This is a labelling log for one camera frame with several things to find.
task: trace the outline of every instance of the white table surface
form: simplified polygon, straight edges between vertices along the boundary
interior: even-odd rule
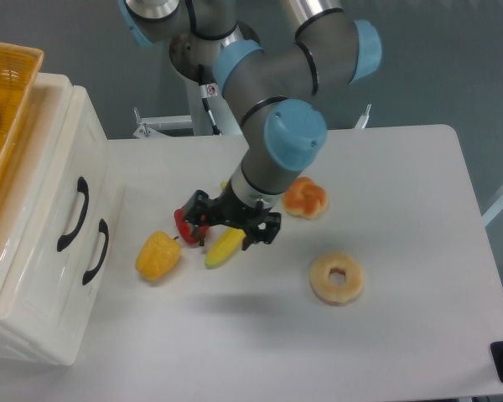
[[[134,261],[197,188],[219,193],[241,137],[111,142],[127,185],[76,363],[0,360],[0,400],[388,401],[503,394],[490,343],[503,291],[456,134],[446,126],[331,131],[304,174],[330,206],[283,214],[272,245],[218,270],[184,247],[154,284]],[[213,228],[213,235],[222,228]],[[211,236],[207,247],[212,244]],[[344,251],[366,287],[331,307],[312,260]]]

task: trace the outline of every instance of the drawer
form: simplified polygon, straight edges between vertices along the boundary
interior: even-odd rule
[[[112,246],[122,194],[122,181],[109,166],[59,321],[53,322],[49,339],[36,347],[56,363],[75,361]]]
[[[41,73],[35,80],[0,186],[0,291],[49,171],[72,93],[64,75]]]
[[[92,239],[107,143],[86,90],[75,87],[59,143],[0,292],[0,325],[41,345],[60,322]]]

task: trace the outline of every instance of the gray wall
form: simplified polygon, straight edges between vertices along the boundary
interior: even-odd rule
[[[384,56],[372,77],[321,96],[329,128],[353,126],[371,102],[370,126],[449,124],[484,208],[503,181],[503,0],[344,3],[375,24]],[[292,42],[276,1],[239,7],[266,51]],[[0,41],[43,49],[43,71],[85,86],[109,138],[132,136],[134,106],[143,116],[188,114],[168,44],[138,48],[116,0],[0,0]],[[489,236],[503,277],[503,215]]]

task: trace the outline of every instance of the donut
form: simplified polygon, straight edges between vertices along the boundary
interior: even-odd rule
[[[313,180],[301,177],[285,192],[282,204],[292,216],[316,219],[328,207],[328,195]]]
[[[336,285],[329,274],[338,272],[345,276],[343,285]],[[352,257],[345,253],[322,255],[314,261],[309,272],[309,282],[320,301],[342,306],[354,301],[363,290],[363,270]]]

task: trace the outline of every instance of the wicker basket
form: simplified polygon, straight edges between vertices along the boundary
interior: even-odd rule
[[[0,43],[0,182],[42,63],[41,50]]]

